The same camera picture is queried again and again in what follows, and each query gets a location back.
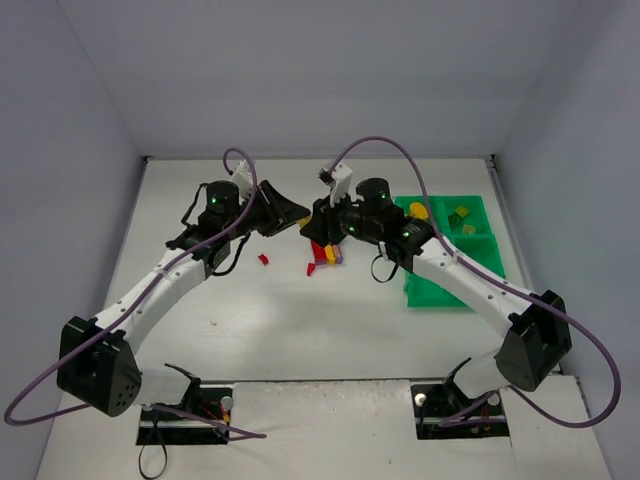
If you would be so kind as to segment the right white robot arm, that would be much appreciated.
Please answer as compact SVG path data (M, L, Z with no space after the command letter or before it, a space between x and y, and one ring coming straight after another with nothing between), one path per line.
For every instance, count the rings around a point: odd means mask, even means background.
M501 337L499 348L463 361L449 374L462 395L475 399L506 386L533 392L570 350L568 326L546 309L564 308L558 295L513 287L438 238L429 219L407 215L393 203L382 178L360 182L356 199L347 192L349 181L327 173L321 178L330 193L314 202L304 237L320 246L347 236L376 246L396 266L454 295Z

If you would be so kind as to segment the pale yellow curved lego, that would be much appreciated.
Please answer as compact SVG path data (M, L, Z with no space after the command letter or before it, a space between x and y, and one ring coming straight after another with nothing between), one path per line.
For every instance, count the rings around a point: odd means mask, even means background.
M297 223L302 228L304 225L306 225L311 220L311 218L312 218L311 216L304 217L304 218L298 220Z

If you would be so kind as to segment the lime square lego brick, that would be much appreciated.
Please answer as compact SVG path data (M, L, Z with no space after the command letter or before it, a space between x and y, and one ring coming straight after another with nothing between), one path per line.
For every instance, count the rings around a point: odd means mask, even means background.
M460 205L455 209L455 213L460 218L465 218L465 217L467 217L469 215L469 209L464 205Z

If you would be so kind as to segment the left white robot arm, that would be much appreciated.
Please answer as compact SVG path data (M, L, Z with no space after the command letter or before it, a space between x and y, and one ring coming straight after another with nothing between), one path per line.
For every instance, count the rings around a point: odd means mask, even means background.
M116 417L133 405L167 405L193 410L201 400L201 380L182 367L165 364L143 370L136 355L152 329L187 293L219 266L237 257L231 243L246 243L252 233L274 236L309 216L310 211L262 181L244 200L230 181L205 185L206 206L191 224L166 244L153 268L127 294L89 320L74 317L61 334L57 386L78 400Z

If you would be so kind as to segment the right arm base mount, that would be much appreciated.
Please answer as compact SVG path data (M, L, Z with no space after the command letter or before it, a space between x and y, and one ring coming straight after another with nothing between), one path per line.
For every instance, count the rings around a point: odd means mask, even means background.
M412 408L418 440L472 440L510 435L497 391L468 399L445 383L412 383Z

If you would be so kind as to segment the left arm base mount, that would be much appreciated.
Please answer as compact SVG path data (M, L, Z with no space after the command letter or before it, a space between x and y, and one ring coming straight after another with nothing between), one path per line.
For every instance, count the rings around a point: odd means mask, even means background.
M172 405L172 408L219 423L230 423L232 387L202 386L202 381L191 372L175 365L167 364L167 367L190 380L185 397L180 404ZM139 420L137 446L227 445L230 440L230 433L226 430L173 413L142 410Z

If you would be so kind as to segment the orange yellow curved lego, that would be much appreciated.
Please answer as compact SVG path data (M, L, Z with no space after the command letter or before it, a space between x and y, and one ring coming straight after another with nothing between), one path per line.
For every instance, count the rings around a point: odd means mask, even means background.
M428 220L430 217L428 209L420 202L412 202L409 205L408 213L410 217L423 221Z

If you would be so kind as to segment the dark green curved lego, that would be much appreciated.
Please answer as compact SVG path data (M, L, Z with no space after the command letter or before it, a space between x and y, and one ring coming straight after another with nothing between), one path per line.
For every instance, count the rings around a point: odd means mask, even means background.
M451 227L458 225L461 221L461 217L457 213L452 213L448 216L448 222Z

